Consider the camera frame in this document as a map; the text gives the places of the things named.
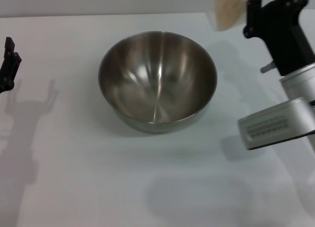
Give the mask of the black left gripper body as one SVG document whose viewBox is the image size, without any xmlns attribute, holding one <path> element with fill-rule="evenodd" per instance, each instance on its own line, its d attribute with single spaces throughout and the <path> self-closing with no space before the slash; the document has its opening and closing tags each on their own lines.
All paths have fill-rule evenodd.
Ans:
<svg viewBox="0 0 315 227">
<path fill-rule="evenodd" d="M 14 88 L 14 82 L 12 80 L 0 82 L 0 93 L 11 91 Z"/>
</svg>

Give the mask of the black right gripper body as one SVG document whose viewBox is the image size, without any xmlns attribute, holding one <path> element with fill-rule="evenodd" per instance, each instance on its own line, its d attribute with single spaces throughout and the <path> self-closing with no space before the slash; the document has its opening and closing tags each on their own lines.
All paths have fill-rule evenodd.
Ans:
<svg viewBox="0 0 315 227">
<path fill-rule="evenodd" d="M 260 11 L 259 37 L 281 76 L 315 62 L 315 54 L 299 24 L 299 14 L 307 4 L 308 0 L 274 0 Z"/>
</svg>

